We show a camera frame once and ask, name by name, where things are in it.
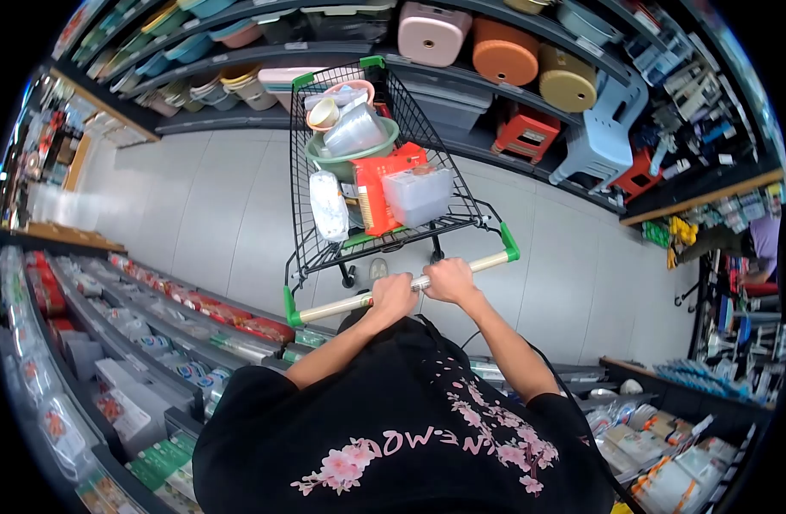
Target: hand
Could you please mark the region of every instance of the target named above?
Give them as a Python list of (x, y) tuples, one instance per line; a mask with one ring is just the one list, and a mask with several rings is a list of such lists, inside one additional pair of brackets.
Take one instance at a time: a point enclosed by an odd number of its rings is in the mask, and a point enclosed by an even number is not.
[(419, 293), (410, 290), (412, 280), (411, 273), (398, 273), (373, 283), (373, 306), (364, 318), (373, 320), (375, 329), (382, 331), (413, 311)]
[(470, 265), (459, 257), (425, 266), (423, 273), (430, 277), (430, 287), (424, 290), (424, 294), (434, 300), (458, 305), (479, 291), (473, 283)]

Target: pink bowl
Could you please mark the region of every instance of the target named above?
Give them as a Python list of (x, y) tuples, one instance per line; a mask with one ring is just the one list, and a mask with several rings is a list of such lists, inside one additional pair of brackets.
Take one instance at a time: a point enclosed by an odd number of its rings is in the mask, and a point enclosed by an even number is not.
[(220, 39), (220, 42), (228, 48), (240, 48), (244, 45), (250, 45), (261, 35), (262, 31), (259, 29), (259, 26), (254, 23), (252, 26), (245, 27), (239, 32), (234, 32), (230, 36)]

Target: red plastic stool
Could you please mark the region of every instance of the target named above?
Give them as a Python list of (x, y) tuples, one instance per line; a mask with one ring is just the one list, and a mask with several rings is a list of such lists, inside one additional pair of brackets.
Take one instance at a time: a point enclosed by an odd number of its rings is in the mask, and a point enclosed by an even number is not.
[(649, 165), (652, 158), (653, 152), (648, 146), (634, 151), (633, 166), (625, 171), (621, 177), (609, 183), (610, 186), (618, 186), (627, 193), (624, 198), (625, 205), (628, 201), (638, 197), (661, 180), (663, 169), (658, 168), (658, 175), (655, 177), (649, 174)]
[(562, 123), (549, 114), (540, 113), (532, 107), (518, 105), (516, 102), (510, 103), (508, 112), (510, 119), (499, 125), (490, 151), (501, 154), (505, 149), (509, 149), (532, 157), (533, 164), (538, 163), (562, 130)]

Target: floor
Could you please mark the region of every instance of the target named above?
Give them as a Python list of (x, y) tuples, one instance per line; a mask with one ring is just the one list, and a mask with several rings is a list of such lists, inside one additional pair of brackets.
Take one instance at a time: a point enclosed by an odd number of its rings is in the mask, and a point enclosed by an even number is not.
[[(698, 275), (673, 272), (665, 252), (600, 207), (550, 185), (454, 157), (471, 192), (511, 228), (521, 259), (475, 276), (497, 311), (552, 362), (591, 365), (608, 355), (646, 365), (686, 357), (693, 315), (673, 298)], [(77, 191), (99, 212), (95, 227), (131, 257), (185, 281), (283, 314), (285, 262), (294, 251), (287, 131), (205, 131), (116, 150), (89, 151)], [(501, 249), (473, 228), (441, 237), (445, 253), (474, 260)], [(431, 244), (386, 254), (391, 272), (418, 275)], [(299, 309), (346, 298), (366, 285), (357, 262), (354, 291), (338, 268), (305, 282)], [(457, 343), (476, 327), (458, 307), (423, 299), (416, 308)], [(337, 326), (337, 317), (318, 322)], [(480, 335), (467, 346), (488, 355)]]

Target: shopper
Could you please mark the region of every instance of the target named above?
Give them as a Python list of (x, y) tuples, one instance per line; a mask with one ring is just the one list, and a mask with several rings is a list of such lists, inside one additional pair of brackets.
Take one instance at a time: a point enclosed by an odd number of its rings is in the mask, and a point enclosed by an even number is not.
[(206, 514), (610, 512), (613, 489), (583, 414), (473, 284), (461, 259), (426, 266), (432, 299), (478, 325), (517, 403), (470, 371), (426, 319), (413, 276), (288, 369), (231, 378), (193, 454)]
[(738, 284), (763, 284), (775, 270), (778, 261), (778, 228), (781, 218), (769, 214), (750, 221), (750, 228), (735, 233), (724, 224), (702, 230), (696, 243), (676, 257), (677, 264), (694, 261), (707, 252), (721, 250), (730, 257), (747, 257), (755, 260), (758, 271), (739, 275)]

